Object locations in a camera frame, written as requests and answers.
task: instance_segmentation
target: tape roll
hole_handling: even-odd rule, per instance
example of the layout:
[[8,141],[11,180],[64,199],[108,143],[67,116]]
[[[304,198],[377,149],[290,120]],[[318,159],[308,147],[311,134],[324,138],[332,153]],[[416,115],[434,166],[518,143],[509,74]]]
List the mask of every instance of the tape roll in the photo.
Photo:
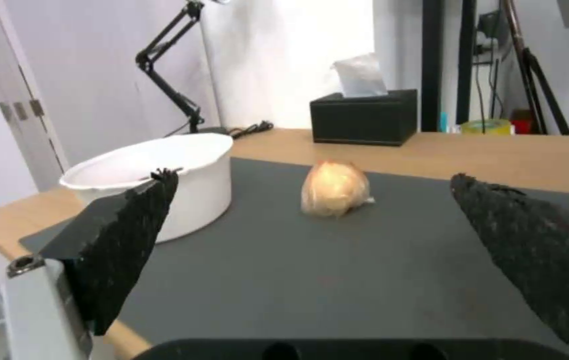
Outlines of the tape roll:
[[[483,122],[481,120],[469,121],[460,125],[463,134],[482,134]],[[485,133],[496,135],[511,135],[511,123],[503,118],[485,120]]]

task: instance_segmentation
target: black tissue box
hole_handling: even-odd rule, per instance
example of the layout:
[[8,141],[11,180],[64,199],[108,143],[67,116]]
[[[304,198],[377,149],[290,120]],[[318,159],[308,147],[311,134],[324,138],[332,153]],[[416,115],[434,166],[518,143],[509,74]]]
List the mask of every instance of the black tissue box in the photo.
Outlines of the black tissue box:
[[418,91],[345,98],[341,93],[309,103],[314,142],[401,146],[418,127]]

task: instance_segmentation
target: white bowl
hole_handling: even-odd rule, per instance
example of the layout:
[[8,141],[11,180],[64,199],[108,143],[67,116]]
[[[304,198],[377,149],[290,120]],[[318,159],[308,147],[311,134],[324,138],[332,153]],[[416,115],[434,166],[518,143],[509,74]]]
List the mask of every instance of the white bowl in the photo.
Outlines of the white bowl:
[[179,184],[156,242],[182,237],[211,223],[232,202],[230,150],[221,134],[170,136],[125,146],[70,168],[60,178],[88,205],[136,187],[156,169],[177,169]]

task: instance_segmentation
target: plastic bag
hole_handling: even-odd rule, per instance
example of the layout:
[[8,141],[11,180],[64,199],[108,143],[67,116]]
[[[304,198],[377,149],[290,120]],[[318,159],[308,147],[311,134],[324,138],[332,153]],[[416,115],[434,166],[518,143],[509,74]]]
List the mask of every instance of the plastic bag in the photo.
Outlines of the plastic bag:
[[305,214],[342,216],[352,208],[373,203],[369,180],[355,165],[321,161],[311,168],[302,185],[301,208]]

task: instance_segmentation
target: black table mat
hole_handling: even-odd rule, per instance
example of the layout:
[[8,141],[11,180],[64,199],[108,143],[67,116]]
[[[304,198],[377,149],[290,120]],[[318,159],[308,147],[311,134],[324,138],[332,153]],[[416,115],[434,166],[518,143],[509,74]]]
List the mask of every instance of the black table mat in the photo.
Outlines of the black table mat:
[[[120,314],[152,344],[517,338],[569,351],[492,264],[447,181],[369,173],[375,204],[314,218],[300,211],[307,166],[231,161],[230,208],[157,244]],[[569,210],[568,193],[527,193]],[[64,225],[21,243],[38,251]]]

